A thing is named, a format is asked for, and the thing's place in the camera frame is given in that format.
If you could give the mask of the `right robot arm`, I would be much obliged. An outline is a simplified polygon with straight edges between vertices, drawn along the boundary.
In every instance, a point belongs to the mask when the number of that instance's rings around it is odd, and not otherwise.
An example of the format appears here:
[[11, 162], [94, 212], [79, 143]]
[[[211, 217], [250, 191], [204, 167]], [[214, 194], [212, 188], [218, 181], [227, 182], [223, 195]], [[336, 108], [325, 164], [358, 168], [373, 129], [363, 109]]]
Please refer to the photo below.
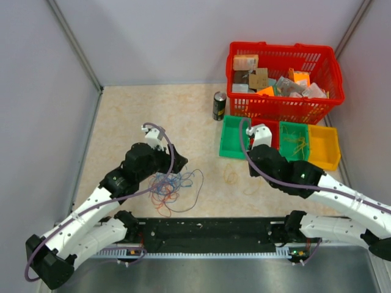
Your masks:
[[338, 182], [323, 169], [307, 161], [287, 161], [265, 144], [245, 152], [252, 177], [263, 177], [273, 188], [335, 209], [341, 217], [293, 211], [285, 234], [297, 242], [303, 237], [345, 242], [368, 249], [390, 260], [390, 206]]

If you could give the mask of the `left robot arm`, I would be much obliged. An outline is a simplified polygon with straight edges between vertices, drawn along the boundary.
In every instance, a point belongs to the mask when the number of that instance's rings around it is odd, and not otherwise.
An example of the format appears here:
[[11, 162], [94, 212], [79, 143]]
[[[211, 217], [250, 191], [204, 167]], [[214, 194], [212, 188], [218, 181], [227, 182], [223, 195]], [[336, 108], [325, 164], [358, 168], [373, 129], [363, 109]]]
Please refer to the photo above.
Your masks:
[[134, 217], [123, 213], [105, 225], [99, 220], [139, 191], [142, 181], [155, 173], [177, 174], [188, 163], [174, 145], [167, 148], [135, 143], [124, 161], [110, 171], [87, 200], [60, 224], [26, 241], [27, 265], [51, 290], [65, 284], [73, 272], [102, 248], [138, 237]]

